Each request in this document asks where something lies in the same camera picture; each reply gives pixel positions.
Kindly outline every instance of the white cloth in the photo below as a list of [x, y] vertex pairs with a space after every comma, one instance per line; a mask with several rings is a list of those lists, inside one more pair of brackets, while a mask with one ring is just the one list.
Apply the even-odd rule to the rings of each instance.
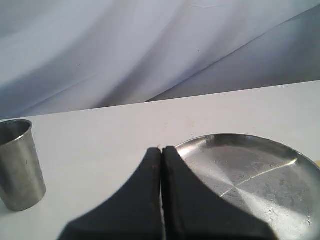
[[0, 118], [147, 101], [319, 4], [46, 0], [1, 22]]

